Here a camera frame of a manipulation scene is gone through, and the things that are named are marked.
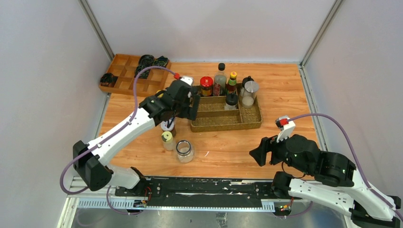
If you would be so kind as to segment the red cap sauce bottle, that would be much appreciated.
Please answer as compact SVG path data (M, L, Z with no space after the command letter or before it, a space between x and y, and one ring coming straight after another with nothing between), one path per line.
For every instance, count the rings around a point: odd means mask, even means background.
M204 76L200 79L200 94L203 97L212 96L213 79L209 76Z

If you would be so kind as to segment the tall black cap oil bottle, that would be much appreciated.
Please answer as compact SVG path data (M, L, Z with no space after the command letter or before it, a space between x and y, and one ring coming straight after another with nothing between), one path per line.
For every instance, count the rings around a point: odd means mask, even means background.
M225 74L225 64L219 63L218 72L214 76L212 95L213 96L225 95L226 82L227 82L227 77Z

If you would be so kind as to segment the yellow cap chili sauce bottle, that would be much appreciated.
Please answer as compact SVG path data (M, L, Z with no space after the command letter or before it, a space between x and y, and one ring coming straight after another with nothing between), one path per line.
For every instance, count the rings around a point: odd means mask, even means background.
M237 84L237 73L235 71L230 72L229 80L226 84L226 92L227 94L233 94L236 91Z

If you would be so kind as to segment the steel lid glass jar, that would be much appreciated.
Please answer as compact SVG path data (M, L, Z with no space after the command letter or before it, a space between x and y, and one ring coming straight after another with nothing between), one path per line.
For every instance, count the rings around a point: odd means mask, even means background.
M255 102L259 84L255 81L248 81L245 83L244 92L242 94L242 106L244 108L251 108Z

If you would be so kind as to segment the yellow cap green bottle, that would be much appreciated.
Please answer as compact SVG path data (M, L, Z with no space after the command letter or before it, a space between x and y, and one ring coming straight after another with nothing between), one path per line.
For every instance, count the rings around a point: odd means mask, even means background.
M164 90L158 90L157 93L155 94L155 96L156 96L157 98L162 98L162 96L163 96L164 93L165 93Z

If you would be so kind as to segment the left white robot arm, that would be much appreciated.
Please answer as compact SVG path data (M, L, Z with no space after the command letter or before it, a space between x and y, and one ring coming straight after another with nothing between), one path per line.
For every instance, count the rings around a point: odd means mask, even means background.
M182 76L169 87L145 98L137 109L111 130L88 143L73 146L73 167L87 185L97 191L105 186L126 188L132 195L145 192L145 182L135 168L111 165L110 161L141 134L173 117L195 120L200 96L194 79Z

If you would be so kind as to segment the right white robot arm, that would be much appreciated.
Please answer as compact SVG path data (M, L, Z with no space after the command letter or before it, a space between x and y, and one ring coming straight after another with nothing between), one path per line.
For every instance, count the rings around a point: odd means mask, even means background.
M317 144L301 135L278 141L278 136L261 139L259 146L249 152L259 166L285 163L298 171L314 177L321 183L315 186L305 180L278 171L271 184L277 198L301 198L329 207L361 228L399 228L401 221L396 209L401 199L387 196L373 185L366 186L358 167L346 156L336 152L321 151Z

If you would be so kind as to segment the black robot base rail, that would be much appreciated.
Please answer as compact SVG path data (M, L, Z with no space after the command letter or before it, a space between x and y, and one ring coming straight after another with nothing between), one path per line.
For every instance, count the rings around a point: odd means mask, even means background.
M151 177L133 188L114 187L111 198L128 197L129 212L142 209L264 211L291 214L295 199L276 196L269 180Z

